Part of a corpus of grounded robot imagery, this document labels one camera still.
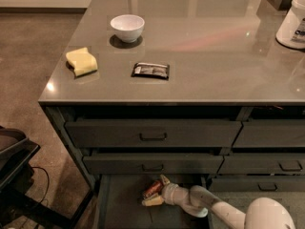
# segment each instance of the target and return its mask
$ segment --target white robot body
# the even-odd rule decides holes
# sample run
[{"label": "white robot body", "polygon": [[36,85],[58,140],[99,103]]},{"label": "white robot body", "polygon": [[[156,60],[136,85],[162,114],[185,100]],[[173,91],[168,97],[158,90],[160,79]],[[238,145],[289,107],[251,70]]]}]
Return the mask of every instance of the white robot body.
[{"label": "white robot body", "polygon": [[231,229],[295,229],[289,212],[270,198],[254,200],[246,214],[201,186],[189,190],[170,183],[163,188],[162,198],[195,217],[206,217],[209,210]]}]

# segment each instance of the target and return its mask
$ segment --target drawer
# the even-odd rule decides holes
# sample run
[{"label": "drawer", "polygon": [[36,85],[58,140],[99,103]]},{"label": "drawer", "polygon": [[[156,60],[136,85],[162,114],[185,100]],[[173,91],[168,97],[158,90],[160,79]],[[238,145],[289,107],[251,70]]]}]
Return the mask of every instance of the drawer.
[{"label": "drawer", "polygon": [[95,154],[85,156],[90,174],[216,174],[222,156],[208,154]]},{"label": "drawer", "polygon": [[[158,175],[102,176],[93,228],[210,228],[208,218],[194,218],[179,206],[142,206],[142,192],[158,178]],[[186,187],[201,185],[197,183],[200,177],[177,175],[168,178]]]},{"label": "drawer", "polygon": [[234,147],[305,147],[305,120],[243,122]]},{"label": "drawer", "polygon": [[224,156],[219,174],[305,174],[305,154]]},{"label": "drawer", "polygon": [[240,122],[201,119],[95,119],[67,122],[77,148],[229,147]]},{"label": "drawer", "polygon": [[305,176],[218,176],[212,192],[304,192]]}]

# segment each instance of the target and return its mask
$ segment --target yellow sponge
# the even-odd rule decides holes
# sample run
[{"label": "yellow sponge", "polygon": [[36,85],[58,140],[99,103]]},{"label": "yellow sponge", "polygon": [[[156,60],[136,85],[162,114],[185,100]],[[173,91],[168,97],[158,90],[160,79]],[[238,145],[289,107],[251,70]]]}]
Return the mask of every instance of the yellow sponge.
[{"label": "yellow sponge", "polygon": [[96,59],[87,48],[66,53],[69,64],[74,67],[75,76],[97,71]]}]

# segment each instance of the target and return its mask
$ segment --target white bowl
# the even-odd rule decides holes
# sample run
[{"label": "white bowl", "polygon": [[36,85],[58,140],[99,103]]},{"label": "white bowl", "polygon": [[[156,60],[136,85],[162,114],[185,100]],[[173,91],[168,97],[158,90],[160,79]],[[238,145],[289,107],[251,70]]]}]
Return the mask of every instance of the white bowl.
[{"label": "white bowl", "polygon": [[113,18],[111,26],[115,29],[115,35],[123,42],[134,42],[144,29],[144,19],[133,14],[124,14]]}]

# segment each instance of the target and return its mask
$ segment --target concrete floor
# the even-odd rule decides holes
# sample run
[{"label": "concrete floor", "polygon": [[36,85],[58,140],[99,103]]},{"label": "concrete floor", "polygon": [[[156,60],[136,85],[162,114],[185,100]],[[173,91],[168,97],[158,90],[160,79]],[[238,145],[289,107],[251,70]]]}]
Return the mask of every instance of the concrete floor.
[{"label": "concrete floor", "polygon": [[[0,13],[0,125],[24,131],[41,146],[30,164],[45,168],[50,176],[50,189],[43,204],[69,218],[88,192],[88,185],[37,99],[81,17],[82,14]],[[33,179],[27,195],[40,200],[46,191],[46,175],[35,170]],[[296,228],[305,228],[305,193],[216,194],[242,211],[255,198],[275,198],[290,211]],[[92,227],[95,202],[93,199],[77,228]],[[215,218],[213,225],[214,229],[227,228]],[[9,227],[42,228],[25,217],[5,226]]]}]

